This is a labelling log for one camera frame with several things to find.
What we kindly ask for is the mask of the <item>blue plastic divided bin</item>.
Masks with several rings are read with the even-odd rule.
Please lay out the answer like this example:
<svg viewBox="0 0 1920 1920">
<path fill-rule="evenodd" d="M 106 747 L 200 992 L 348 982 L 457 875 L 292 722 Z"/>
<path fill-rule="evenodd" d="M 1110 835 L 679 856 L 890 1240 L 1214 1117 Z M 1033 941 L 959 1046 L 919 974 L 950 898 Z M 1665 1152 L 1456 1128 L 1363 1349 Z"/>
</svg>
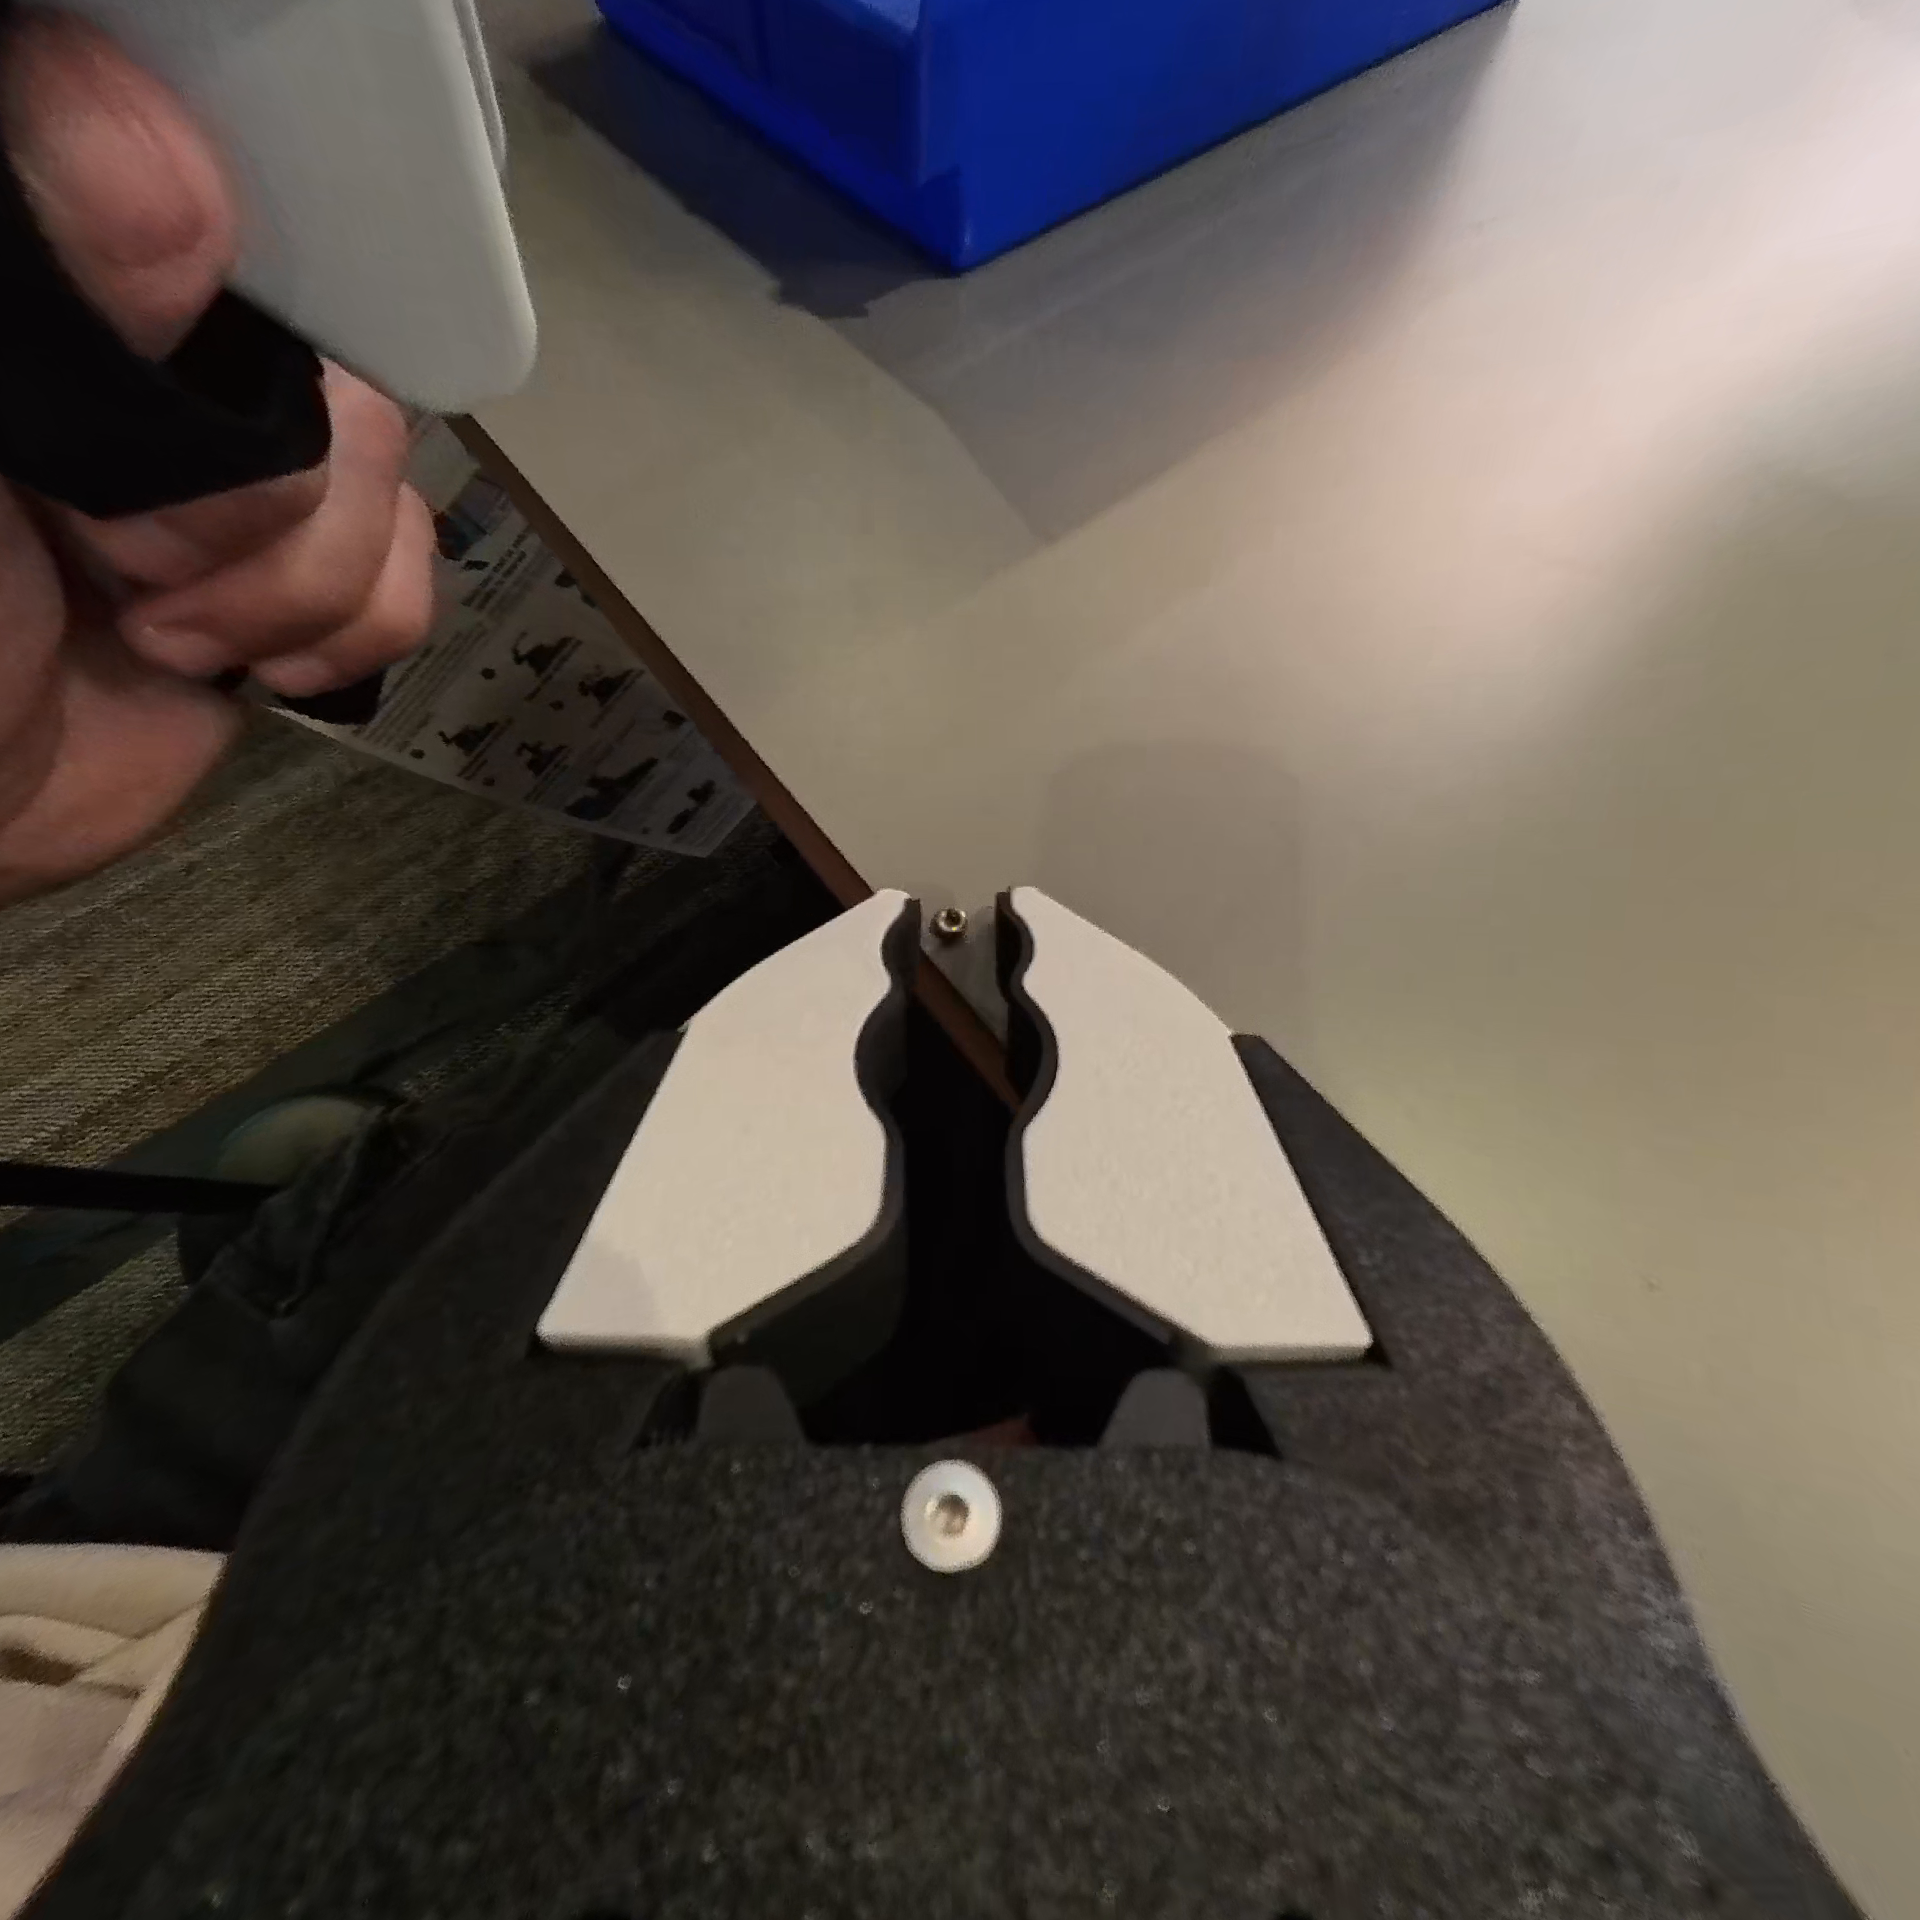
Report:
<svg viewBox="0 0 1920 1920">
<path fill-rule="evenodd" d="M 606 27 L 970 271 L 1494 3 L 598 3 Z"/>
</svg>

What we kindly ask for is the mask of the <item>printed leaflet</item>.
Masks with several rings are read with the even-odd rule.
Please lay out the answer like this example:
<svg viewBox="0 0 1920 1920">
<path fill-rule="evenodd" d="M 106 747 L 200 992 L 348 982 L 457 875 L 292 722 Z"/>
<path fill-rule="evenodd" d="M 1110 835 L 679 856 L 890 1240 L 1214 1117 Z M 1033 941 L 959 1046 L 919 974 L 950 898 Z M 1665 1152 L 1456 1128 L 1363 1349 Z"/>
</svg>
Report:
<svg viewBox="0 0 1920 1920">
<path fill-rule="evenodd" d="M 713 856 L 755 804 L 685 704 L 437 417 L 413 422 L 437 530 L 437 620 L 372 711 L 286 703 L 297 725 L 482 800 L 629 847 Z"/>
</svg>

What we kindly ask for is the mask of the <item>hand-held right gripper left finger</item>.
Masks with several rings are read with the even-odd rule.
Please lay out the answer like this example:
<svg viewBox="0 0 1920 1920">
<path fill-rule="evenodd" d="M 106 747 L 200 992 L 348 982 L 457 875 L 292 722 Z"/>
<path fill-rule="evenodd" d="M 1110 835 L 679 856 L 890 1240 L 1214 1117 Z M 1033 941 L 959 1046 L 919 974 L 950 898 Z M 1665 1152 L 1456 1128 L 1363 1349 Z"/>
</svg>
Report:
<svg viewBox="0 0 1920 1920">
<path fill-rule="evenodd" d="M 884 888 L 679 1033 L 537 1324 L 552 1358 L 650 1363 L 843 1443 L 909 1296 L 905 1083 L 922 900 Z"/>
</svg>

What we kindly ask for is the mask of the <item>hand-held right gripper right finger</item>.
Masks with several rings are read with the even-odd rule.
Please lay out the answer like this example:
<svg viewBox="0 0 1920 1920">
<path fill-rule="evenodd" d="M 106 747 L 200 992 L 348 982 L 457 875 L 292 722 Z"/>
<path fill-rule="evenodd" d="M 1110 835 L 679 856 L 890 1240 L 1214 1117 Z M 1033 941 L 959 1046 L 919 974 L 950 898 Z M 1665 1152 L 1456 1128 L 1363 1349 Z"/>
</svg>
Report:
<svg viewBox="0 0 1920 1920">
<path fill-rule="evenodd" d="M 1255 1437 L 1251 1378 L 1373 1365 L 1373 1325 L 1236 1027 L 1037 884 L 995 900 L 1020 1112 L 1007 1144 L 1033 1414 L 1099 1443 L 1137 1381 Z"/>
</svg>

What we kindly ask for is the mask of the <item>black office chair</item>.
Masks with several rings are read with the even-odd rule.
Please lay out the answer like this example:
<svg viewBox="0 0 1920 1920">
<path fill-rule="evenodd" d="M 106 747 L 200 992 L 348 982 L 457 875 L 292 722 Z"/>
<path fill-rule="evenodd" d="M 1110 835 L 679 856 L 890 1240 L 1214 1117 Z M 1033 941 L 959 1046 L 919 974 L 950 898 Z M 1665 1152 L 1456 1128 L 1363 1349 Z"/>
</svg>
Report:
<svg viewBox="0 0 1920 1920">
<path fill-rule="evenodd" d="M 303 1092 L 282 1096 L 217 1149 L 213 1172 L 140 1172 L 129 1165 L 4 1161 L 8 1210 L 132 1210 L 213 1217 L 252 1210 L 295 1184 L 348 1140 L 395 1111 L 387 1092 Z"/>
</svg>

